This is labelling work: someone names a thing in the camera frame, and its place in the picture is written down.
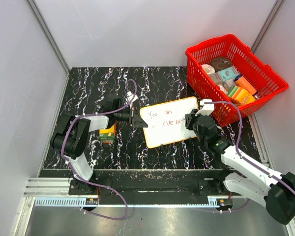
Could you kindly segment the yellow framed whiteboard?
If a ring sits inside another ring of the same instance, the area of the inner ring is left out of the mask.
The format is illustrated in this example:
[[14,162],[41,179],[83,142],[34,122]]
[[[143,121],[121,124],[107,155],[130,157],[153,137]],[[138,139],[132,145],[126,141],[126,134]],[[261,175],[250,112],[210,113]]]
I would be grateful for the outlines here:
[[143,129],[147,147],[195,138],[196,134],[185,128],[185,115],[193,109],[198,109],[194,96],[141,108],[140,116],[148,124]]

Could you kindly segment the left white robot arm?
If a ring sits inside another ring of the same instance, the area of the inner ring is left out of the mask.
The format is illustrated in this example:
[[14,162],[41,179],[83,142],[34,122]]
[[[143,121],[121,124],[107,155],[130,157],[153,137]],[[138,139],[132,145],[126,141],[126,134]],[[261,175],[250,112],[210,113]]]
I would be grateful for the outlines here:
[[73,173],[69,194],[84,192],[89,195],[102,188],[96,183],[96,173],[84,153],[90,132],[111,128],[116,122],[126,122],[131,127],[148,127],[134,106],[137,99],[136,95],[128,92],[127,103],[123,105],[121,97],[111,95],[104,100],[98,113],[63,114],[59,117],[50,146],[61,155]]

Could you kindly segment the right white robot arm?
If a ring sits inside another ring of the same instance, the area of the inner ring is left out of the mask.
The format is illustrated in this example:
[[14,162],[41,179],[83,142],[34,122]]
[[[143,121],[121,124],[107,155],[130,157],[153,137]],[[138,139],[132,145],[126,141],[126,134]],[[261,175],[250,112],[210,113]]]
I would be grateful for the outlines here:
[[253,159],[223,137],[210,116],[193,109],[185,115],[185,128],[196,134],[200,147],[214,160],[234,169],[214,182],[220,195],[238,193],[263,206],[278,223],[295,218],[295,175],[282,174]]

